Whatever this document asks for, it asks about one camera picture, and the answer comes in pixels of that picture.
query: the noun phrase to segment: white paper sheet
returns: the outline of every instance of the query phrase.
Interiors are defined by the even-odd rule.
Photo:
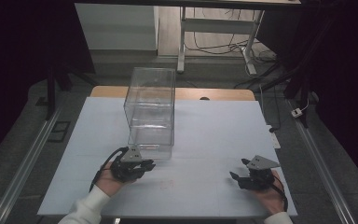
[[[38,215],[69,212],[88,194],[106,158],[128,143],[124,99],[86,100]],[[229,171],[246,175],[242,158],[260,155],[278,161],[258,102],[175,102],[172,158],[115,195],[104,208],[108,217],[263,217],[267,211]],[[280,168],[277,169],[285,183]],[[290,191],[288,213],[296,215]]]

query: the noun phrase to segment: clear acrylic container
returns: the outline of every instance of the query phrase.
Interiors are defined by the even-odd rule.
[[[175,70],[134,68],[124,110],[129,145],[144,159],[169,159],[174,138]]]

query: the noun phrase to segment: human hand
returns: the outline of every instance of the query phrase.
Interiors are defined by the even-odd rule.
[[[121,188],[123,188],[125,185],[135,182],[135,181],[131,181],[131,182],[122,183],[116,180],[112,176],[112,172],[110,171],[111,164],[112,162],[110,161],[105,165],[105,167],[101,172],[100,178],[98,179],[97,183],[95,183],[95,185],[109,197],[112,197],[113,195],[118,193],[118,191]]]
[[[283,191],[283,185],[278,172],[272,170],[272,174],[276,177],[274,185]],[[252,192],[258,201],[260,201],[272,215],[284,212],[284,202],[282,196],[275,189],[269,188],[266,190],[252,190]]]

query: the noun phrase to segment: wire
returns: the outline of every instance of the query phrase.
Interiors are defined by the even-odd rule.
[[[310,99],[307,99],[307,105],[306,105],[304,108],[302,108],[301,111],[307,109],[307,107],[308,107],[309,104],[310,104]]]
[[[234,9],[228,10],[225,14],[228,14],[228,12],[231,12],[231,16],[228,18],[230,20],[234,16]]]
[[[97,183],[98,179],[101,176],[101,173],[104,170],[104,167],[106,166],[106,164],[110,161],[110,159],[112,159],[113,156],[115,156],[116,154],[118,154],[118,152],[120,152],[123,148],[119,148],[116,151],[114,151],[107,159],[106,161],[103,163],[103,165],[101,166],[100,170],[97,172],[97,174],[95,174],[94,178],[92,179],[91,185],[89,186],[89,191],[92,190],[92,188],[94,187],[94,185]]]
[[[277,111],[278,111],[278,128],[275,128],[275,131],[276,130],[280,130],[281,128],[281,111],[279,110],[279,106],[278,106],[278,99],[277,99],[277,92],[276,92],[276,88],[274,86],[274,100],[275,100],[275,105],[277,106]]]
[[[196,9],[193,7],[193,17],[196,18]],[[241,10],[240,10],[240,13],[238,14],[238,18],[237,20],[240,19],[240,16],[241,16]],[[235,43],[235,44],[231,44],[232,43],[232,40],[234,39],[234,34],[232,35],[229,43],[227,45],[220,45],[220,46],[213,46],[213,47],[200,47],[197,43],[197,38],[196,38],[196,32],[193,32],[193,37],[194,37],[194,43],[196,45],[196,49],[191,49],[189,48],[186,43],[185,43],[185,47],[186,49],[189,49],[189,50],[197,50],[197,51],[201,51],[201,52],[205,52],[205,53],[209,53],[209,54],[228,54],[230,52],[233,52],[234,49],[236,49],[238,47],[239,44],[243,44],[245,42],[247,42],[248,40],[244,40],[244,41],[241,41],[241,42],[238,42],[238,43]],[[205,50],[205,49],[219,49],[219,48],[223,48],[223,47],[229,47],[229,51],[225,51],[225,52],[211,52],[211,51],[208,51],[208,50]]]
[[[280,185],[281,185],[281,187],[282,187],[282,191],[283,191],[283,193],[284,193],[284,186],[283,186],[282,181],[281,181],[278,177],[276,177],[275,175],[274,175],[274,178],[275,178],[276,180],[278,180],[278,182],[280,183]]]
[[[266,117],[264,116],[263,90],[261,90],[261,84],[259,84],[258,87],[260,88],[261,112],[263,113],[264,119],[266,119]]]
[[[287,197],[286,197],[286,195],[284,194],[284,188],[282,188],[282,190],[280,190],[278,187],[276,187],[275,185],[273,185],[273,184],[270,184],[270,183],[267,183],[272,189],[274,189],[275,191],[277,191],[280,195],[281,195],[281,197],[282,197],[282,199],[283,199],[283,210],[285,211],[285,212],[287,212],[287,208],[288,208],[288,202],[287,202]]]
[[[192,82],[185,81],[185,83],[188,83],[188,84],[192,85],[193,87],[198,88],[198,86],[196,86],[196,84],[194,84],[194,83],[192,83]]]
[[[203,8],[202,8],[202,15],[204,16],[204,18],[206,18],[205,13],[203,12]]]
[[[247,87],[247,89],[249,89],[251,86],[253,86],[258,80],[260,80],[261,78],[267,77],[271,72],[273,72],[275,69],[277,69],[279,66],[279,63],[276,62],[275,64],[273,64],[266,72],[264,72],[262,75],[260,75],[259,77],[254,77],[254,79],[250,79],[250,80],[246,80],[243,82],[238,83],[237,85],[235,85],[233,87],[233,89],[237,89],[237,87],[244,85],[250,81],[252,81],[251,84],[249,84],[249,86]]]
[[[274,57],[266,57],[266,59],[264,59],[260,56],[262,53],[269,52],[269,51],[272,52],[272,50],[266,49],[266,50],[259,52],[258,56],[255,56],[255,51],[253,49],[251,49],[251,52],[253,54],[253,56],[251,55],[251,58],[254,59],[255,62],[257,62],[257,63],[275,63],[275,62],[277,62],[276,58],[274,58]]]
[[[41,222],[42,222],[42,220],[43,220],[43,216],[41,216],[37,221],[36,221],[36,223],[35,224],[40,224]]]

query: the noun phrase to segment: metal rail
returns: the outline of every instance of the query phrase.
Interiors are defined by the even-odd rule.
[[[294,110],[289,100],[286,100],[286,103],[290,110]],[[344,224],[355,224],[356,221],[351,214],[351,210],[348,207],[348,204],[345,201],[344,197],[342,196],[341,190],[336,184],[336,181],[332,177],[322,154],[320,153],[318,147],[315,144],[315,141],[313,140],[312,135],[310,134],[310,131],[304,128],[299,119],[296,119],[296,126],[301,134],[301,137],[304,140],[304,143],[316,167],[316,170],[318,171],[318,174],[324,183],[324,187],[332,199],[333,205],[337,210],[337,214],[341,219],[341,222]]]
[[[63,93],[62,98],[57,105],[57,109],[52,114],[50,120],[46,120],[42,125],[36,139],[25,155],[22,163],[7,187],[1,201],[0,201],[0,224],[6,222],[8,215],[11,212],[15,202],[17,201],[25,182],[34,168],[34,164],[45,145],[48,135],[50,134],[54,123],[62,111],[62,107],[66,102],[68,93]]]

